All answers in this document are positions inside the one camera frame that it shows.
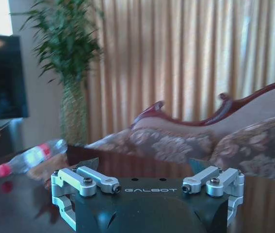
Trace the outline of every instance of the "silver metal bracket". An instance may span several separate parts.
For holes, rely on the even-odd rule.
[[[205,185],[210,178],[219,175],[219,171],[219,168],[209,166],[194,176],[184,178],[182,182],[182,191],[189,194],[199,193],[201,187]]]
[[[63,168],[51,175],[52,203],[59,207],[61,217],[72,229],[76,230],[76,214],[66,195],[79,192],[83,197],[91,197],[96,194],[97,186],[104,193],[115,194],[121,190],[117,178],[105,176],[86,166],[79,167],[76,172]]]
[[[199,193],[203,185],[206,185],[206,193],[211,197],[221,197],[224,193],[230,195],[227,217],[229,226],[238,205],[243,203],[244,174],[233,168],[221,172],[219,168],[210,166],[192,177],[184,178],[182,190],[188,194]]]

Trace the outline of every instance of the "bottle label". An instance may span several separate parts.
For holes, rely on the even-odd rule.
[[[47,143],[41,144],[39,147],[44,151],[45,160],[51,158],[50,148]]]
[[[49,159],[51,156],[50,149],[47,144],[33,147],[24,153],[24,161],[28,167],[34,167],[41,162]]]

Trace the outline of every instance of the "black tv screen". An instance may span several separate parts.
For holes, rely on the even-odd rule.
[[[19,37],[0,36],[0,119],[27,116]]]

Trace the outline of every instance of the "wall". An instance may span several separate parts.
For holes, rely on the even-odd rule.
[[[30,9],[31,0],[9,0],[12,13],[24,12]],[[57,81],[48,83],[56,78],[52,72],[41,73],[37,66],[37,58],[32,53],[34,46],[32,36],[34,30],[29,27],[23,31],[19,28],[26,20],[24,16],[11,16],[13,34],[20,35],[23,60],[23,72],[29,109],[29,117],[21,124],[23,147],[28,148],[48,139],[60,137],[59,110],[62,86]]]

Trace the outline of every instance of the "beige curtain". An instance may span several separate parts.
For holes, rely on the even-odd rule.
[[[183,120],[210,116],[218,94],[275,82],[275,0],[94,0],[104,54],[89,75],[90,142],[165,101]]]

